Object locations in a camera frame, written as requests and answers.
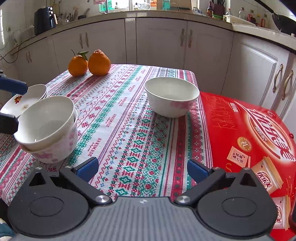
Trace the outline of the white ceramic bowl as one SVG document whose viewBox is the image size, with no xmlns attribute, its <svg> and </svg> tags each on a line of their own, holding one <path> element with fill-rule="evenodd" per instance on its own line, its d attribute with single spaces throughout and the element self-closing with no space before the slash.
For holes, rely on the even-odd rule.
<svg viewBox="0 0 296 241">
<path fill-rule="evenodd" d="M 42 99 L 20 115 L 14 138 L 30 151 L 45 149 L 71 130 L 74 110 L 74 102 L 69 97 Z"/>
<path fill-rule="evenodd" d="M 77 110 L 74 109 L 74 124 L 71 130 L 69 130 L 69 132 L 67 132 L 67 134 L 65 134 L 59 141 L 39 151 L 29 151 L 23 144 L 20 144 L 20 148 L 42 163 L 53 164 L 63 161 L 70 156 L 76 148 L 77 141 Z"/>
<path fill-rule="evenodd" d="M 167 118 L 186 115 L 200 95 L 189 81 L 173 77 L 156 77 L 144 84 L 151 109 Z"/>
</svg>

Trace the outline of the white kitchen cabinets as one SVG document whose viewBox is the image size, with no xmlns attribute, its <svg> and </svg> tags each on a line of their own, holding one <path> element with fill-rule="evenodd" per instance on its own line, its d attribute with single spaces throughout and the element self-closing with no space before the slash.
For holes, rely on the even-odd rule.
<svg viewBox="0 0 296 241">
<path fill-rule="evenodd" d="M 167 18 L 102 21 L 29 41 L 17 58 L 20 80 L 47 83 L 68 68 L 73 53 L 102 50 L 113 64 L 190 70 L 199 89 L 275 111 L 295 133 L 295 52 L 280 37 Z"/>
</svg>

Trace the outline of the red gift box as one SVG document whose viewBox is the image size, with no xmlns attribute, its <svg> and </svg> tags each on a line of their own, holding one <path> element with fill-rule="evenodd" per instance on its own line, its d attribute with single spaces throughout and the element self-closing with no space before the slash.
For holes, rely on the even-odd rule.
<svg viewBox="0 0 296 241">
<path fill-rule="evenodd" d="M 277 206 L 271 236 L 295 237 L 288 222 L 295 200 L 295 135 L 269 109 L 201 93 L 207 144 L 205 165 L 236 173 L 250 168 Z"/>
</svg>

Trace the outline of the patterned knitted tablecloth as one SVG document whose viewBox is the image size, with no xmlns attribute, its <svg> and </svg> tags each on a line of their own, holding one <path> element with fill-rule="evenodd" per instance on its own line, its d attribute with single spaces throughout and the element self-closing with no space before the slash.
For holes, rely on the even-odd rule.
<svg viewBox="0 0 296 241">
<path fill-rule="evenodd" d="M 71 98 L 78 113 L 78 142 L 62 162 L 44 164 L 50 174 L 96 157 L 99 169 L 90 184 L 118 196 L 176 198 L 195 182 L 187 162 L 211 168 L 205 110 L 198 98 L 181 118 L 156 114 L 144 84 L 155 77 L 175 77 L 196 84 L 193 72 L 163 67 L 114 64 L 105 77 L 63 72 L 47 84 L 48 95 Z"/>
</svg>

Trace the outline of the orange with leaf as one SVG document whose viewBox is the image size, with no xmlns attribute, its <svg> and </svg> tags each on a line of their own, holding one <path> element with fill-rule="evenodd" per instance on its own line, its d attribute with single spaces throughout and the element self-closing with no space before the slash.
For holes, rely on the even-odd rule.
<svg viewBox="0 0 296 241">
<path fill-rule="evenodd" d="M 88 59 L 87 54 L 88 51 L 82 51 L 75 53 L 71 50 L 74 57 L 68 64 L 68 71 L 73 77 L 83 76 L 86 74 L 88 70 Z"/>
</svg>

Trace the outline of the large orange fruit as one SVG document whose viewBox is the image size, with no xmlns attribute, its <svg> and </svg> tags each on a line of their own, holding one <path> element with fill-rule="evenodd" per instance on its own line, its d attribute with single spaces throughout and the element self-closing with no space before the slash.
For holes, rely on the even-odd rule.
<svg viewBox="0 0 296 241">
<path fill-rule="evenodd" d="M 102 50 L 95 50 L 89 58 L 88 69 L 91 74 L 96 76 L 107 75 L 111 68 L 110 59 Z"/>
</svg>

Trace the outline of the black smartphone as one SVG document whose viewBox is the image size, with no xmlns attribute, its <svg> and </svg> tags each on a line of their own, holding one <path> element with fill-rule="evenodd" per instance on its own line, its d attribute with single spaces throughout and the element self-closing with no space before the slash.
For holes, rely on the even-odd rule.
<svg viewBox="0 0 296 241">
<path fill-rule="evenodd" d="M 296 229 L 296 207 L 295 206 L 291 209 L 291 212 L 288 217 L 288 222 L 290 224 L 291 229 L 295 230 Z"/>
</svg>

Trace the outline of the white rectangular tray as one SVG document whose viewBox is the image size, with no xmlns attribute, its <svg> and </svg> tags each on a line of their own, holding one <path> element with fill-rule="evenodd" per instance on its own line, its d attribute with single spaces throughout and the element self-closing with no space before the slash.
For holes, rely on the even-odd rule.
<svg viewBox="0 0 296 241">
<path fill-rule="evenodd" d="M 241 18 L 238 18 L 238 17 L 233 16 L 233 15 L 224 15 L 223 17 L 226 20 L 226 22 L 231 23 L 231 24 L 255 26 L 254 23 L 249 22 L 249 21 L 244 20 L 244 19 L 241 19 Z"/>
</svg>

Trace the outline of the dark sauce bottle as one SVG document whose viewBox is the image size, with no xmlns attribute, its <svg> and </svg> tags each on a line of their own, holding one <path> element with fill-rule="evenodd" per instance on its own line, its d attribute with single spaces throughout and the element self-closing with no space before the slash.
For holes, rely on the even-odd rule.
<svg viewBox="0 0 296 241">
<path fill-rule="evenodd" d="M 213 2 L 208 1 L 207 17 L 212 18 L 213 15 Z"/>
</svg>

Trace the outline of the black knife block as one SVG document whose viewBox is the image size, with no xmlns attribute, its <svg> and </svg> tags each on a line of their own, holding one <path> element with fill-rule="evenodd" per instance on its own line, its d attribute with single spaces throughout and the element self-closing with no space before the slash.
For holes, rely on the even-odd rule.
<svg viewBox="0 0 296 241">
<path fill-rule="evenodd" d="M 212 0 L 213 14 L 223 16 L 225 12 L 225 0 Z"/>
</svg>

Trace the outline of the teal water jug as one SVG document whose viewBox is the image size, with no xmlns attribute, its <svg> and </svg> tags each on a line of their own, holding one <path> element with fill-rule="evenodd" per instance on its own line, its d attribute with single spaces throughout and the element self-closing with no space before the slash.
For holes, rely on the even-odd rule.
<svg viewBox="0 0 296 241">
<path fill-rule="evenodd" d="M 169 11 L 171 8 L 170 0 L 162 0 L 162 8 L 164 11 Z"/>
</svg>

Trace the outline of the black wok pan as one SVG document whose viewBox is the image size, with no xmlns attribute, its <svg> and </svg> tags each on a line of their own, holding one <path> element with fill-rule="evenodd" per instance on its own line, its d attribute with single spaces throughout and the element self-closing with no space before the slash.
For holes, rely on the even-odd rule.
<svg viewBox="0 0 296 241">
<path fill-rule="evenodd" d="M 271 9 L 267 4 L 262 2 L 261 0 L 255 0 L 258 4 L 260 4 L 262 7 L 267 9 L 270 13 L 272 13 L 273 22 L 276 25 L 276 27 L 285 34 L 288 35 L 295 35 L 295 21 L 291 18 L 288 18 L 284 15 L 279 15 L 274 12 L 273 9 Z"/>
</svg>

